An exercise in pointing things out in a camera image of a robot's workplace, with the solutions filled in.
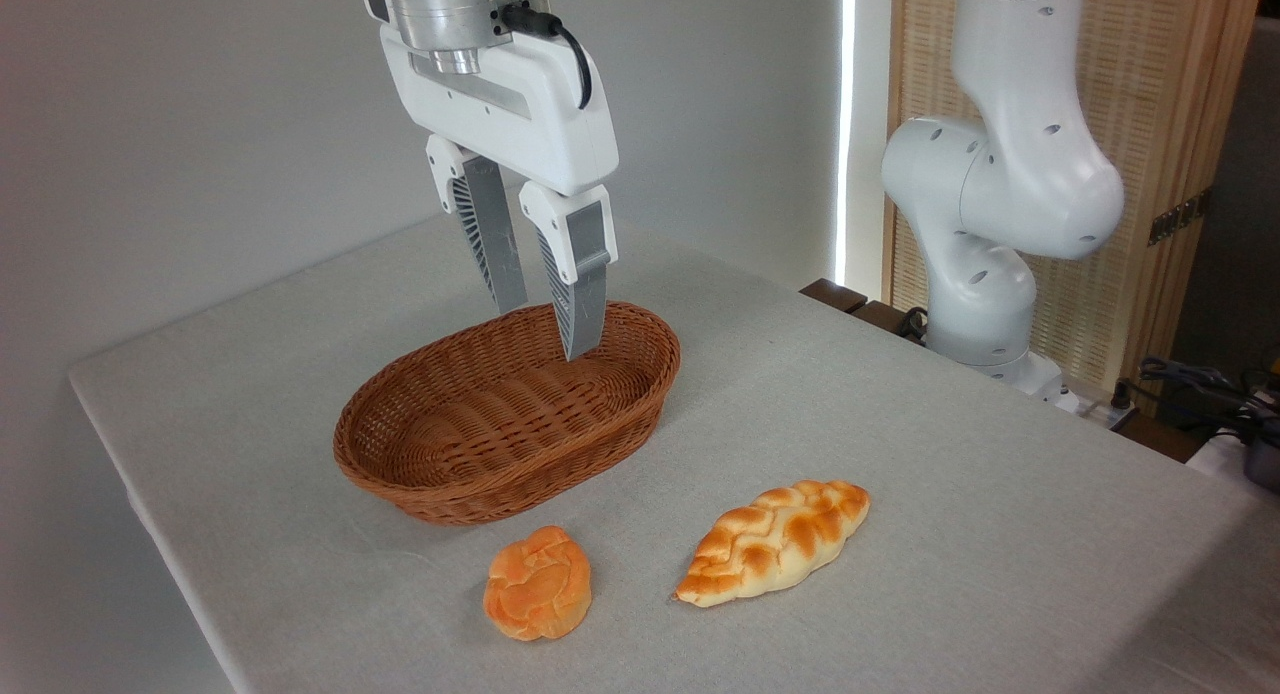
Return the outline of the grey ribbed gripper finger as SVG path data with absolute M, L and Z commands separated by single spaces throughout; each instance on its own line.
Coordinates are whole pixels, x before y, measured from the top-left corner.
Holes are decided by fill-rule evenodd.
M 475 264 L 499 314 L 529 302 L 500 166 L 430 134 L 426 146 L 438 198 L 460 220 Z
M 562 196 L 527 182 L 518 201 L 538 230 L 564 359 L 576 360 L 600 344 L 605 324 L 607 268 L 618 257 L 609 192 Z

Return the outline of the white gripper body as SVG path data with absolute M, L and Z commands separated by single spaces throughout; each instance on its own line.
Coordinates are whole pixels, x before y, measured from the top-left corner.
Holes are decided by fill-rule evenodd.
M 415 124 L 483 157 L 576 196 L 620 164 L 602 85 L 580 110 L 575 52 L 562 41 L 512 35 L 477 52 L 472 76 L 443 74 L 387 24 L 380 41 L 399 101 Z

